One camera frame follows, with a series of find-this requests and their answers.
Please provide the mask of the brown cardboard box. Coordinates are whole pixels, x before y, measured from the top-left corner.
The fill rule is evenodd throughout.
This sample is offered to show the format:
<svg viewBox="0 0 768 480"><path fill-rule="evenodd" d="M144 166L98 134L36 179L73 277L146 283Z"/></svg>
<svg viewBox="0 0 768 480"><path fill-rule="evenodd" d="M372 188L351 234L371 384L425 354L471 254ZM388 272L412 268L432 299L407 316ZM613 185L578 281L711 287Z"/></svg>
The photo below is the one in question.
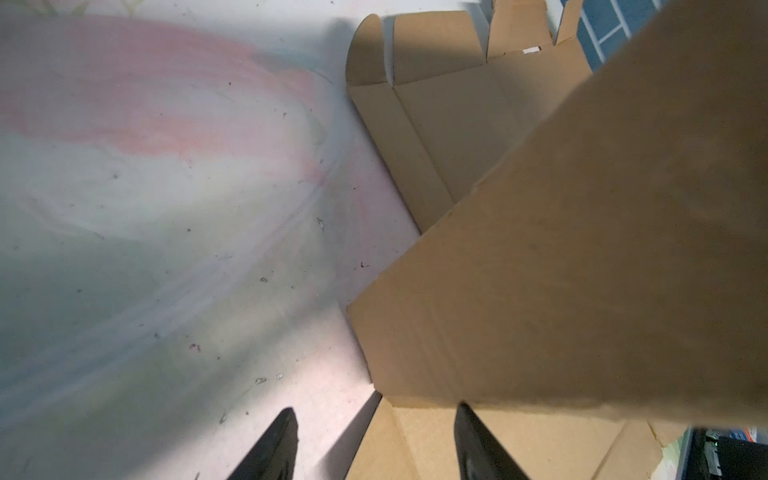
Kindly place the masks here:
<svg viewBox="0 0 768 480"><path fill-rule="evenodd" d="M350 304L351 479L458 479L466 402L531 479L648 479L767 423L767 5L669 1Z"/></svg>

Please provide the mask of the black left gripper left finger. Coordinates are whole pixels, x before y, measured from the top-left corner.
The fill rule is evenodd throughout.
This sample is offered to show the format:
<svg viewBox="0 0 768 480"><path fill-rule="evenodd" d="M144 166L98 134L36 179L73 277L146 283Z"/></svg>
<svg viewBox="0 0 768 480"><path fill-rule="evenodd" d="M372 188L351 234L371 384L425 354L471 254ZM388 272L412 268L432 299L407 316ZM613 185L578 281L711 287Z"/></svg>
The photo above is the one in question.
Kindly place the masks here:
<svg viewBox="0 0 768 480"><path fill-rule="evenodd" d="M298 422L293 408L283 409L228 480L290 480L298 450Z"/></svg>

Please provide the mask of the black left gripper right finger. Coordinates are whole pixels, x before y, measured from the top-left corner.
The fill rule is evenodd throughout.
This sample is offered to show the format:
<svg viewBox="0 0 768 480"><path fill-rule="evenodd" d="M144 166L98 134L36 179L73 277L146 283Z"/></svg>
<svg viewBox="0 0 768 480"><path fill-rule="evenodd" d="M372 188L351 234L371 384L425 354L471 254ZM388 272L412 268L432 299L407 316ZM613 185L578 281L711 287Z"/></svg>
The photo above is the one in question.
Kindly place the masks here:
<svg viewBox="0 0 768 480"><path fill-rule="evenodd" d="M462 480L529 480L466 402L457 406L453 433Z"/></svg>

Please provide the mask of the flat brown cardboard sheet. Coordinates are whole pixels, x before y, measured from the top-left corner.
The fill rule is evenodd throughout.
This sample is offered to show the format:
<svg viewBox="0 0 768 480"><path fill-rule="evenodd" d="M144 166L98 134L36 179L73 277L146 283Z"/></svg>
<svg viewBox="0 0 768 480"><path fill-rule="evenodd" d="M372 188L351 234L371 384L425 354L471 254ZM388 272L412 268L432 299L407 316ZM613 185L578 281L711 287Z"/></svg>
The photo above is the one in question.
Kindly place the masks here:
<svg viewBox="0 0 768 480"><path fill-rule="evenodd" d="M464 11L402 14L393 41L371 14L346 83L410 214L427 230L591 73L577 37L582 5L559 28L542 1L496 1L486 40Z"/></svg>

